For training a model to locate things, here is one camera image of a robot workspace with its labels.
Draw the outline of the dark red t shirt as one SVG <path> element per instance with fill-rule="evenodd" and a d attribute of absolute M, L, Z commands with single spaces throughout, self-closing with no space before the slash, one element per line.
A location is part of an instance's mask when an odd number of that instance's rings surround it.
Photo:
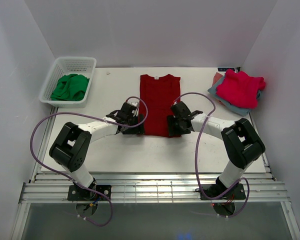
<path fill-rule="evenodd" d="M 146 117 L 143 123 L 145 135 L 169 137 L 167 117 L 173 114 L 173 101 L 181 95 L 180 80 L 180 77 L 171 74 L 140 76 L 139 95 L 146 105 L 140 104 L 139 114 Z"/>

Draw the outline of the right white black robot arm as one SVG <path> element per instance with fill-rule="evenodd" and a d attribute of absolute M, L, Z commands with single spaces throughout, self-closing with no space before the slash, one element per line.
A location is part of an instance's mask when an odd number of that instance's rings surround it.
<path fill-rule="evenodd" d="M 203 134 L 221 140 L 224 144 L 228 162 L 223 172 L 208 189 L 198 185 L 201 195 L 206 199 L 227 199 L 234 193 L 245 171 L 266 150 L 260 136 L 246 118 L 224 120 L 213 117 L 211 113 L 191 111 L 180 101 L 171 106 L 172 115 L 167 117 L 168 134 L 171 137 L 197 133 L 194 153 L 195 175 L 199 175 L 199 147 Z"/>

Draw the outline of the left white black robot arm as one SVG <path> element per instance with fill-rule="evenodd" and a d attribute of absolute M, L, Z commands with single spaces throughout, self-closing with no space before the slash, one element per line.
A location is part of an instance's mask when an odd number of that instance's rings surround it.
<path fill-rule="evenodd" d="M 144 121 L 148 109 L 140 113 L 137 104 L 124 102 L 120 110 L 112 111 L 104 118 L 84 124 L 67 122 L 54 140 L 49 156 L 61 165 L 73 181 L 76 193 L 85 200 L 94 198 L 96 180 L 85 166 L 91 143 L 117 134 L 144 134 Z"/>

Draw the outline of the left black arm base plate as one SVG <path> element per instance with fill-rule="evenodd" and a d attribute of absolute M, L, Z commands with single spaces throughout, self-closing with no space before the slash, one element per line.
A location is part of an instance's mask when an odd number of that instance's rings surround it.
<path fill-rule="evenodd" d="M 100 192 L 107 196 L 109 199 L 111 198 L 112 186 L 111 185 L 95 185 L 93 187 L 94 191 Z M 75 184 L 71 185 L 68 189 L 67 194 L 68 201 L 106 201 L 104 196 L 96 194 L 95 192 L 91 192 L 89 190 L 83 189 Z"/>

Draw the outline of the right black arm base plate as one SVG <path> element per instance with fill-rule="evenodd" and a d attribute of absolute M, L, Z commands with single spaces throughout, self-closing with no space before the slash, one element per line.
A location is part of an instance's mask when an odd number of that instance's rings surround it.
<path fill-rule="evenodd" d="M 201 200 L 245 200 L 246 193 L 244 186 L 237 183 L 230 189 L 223 189 L 220 185 L 212 184 L 202 193 L 199 188 L 195 189 L 196 193 L 200 194 Z"/>

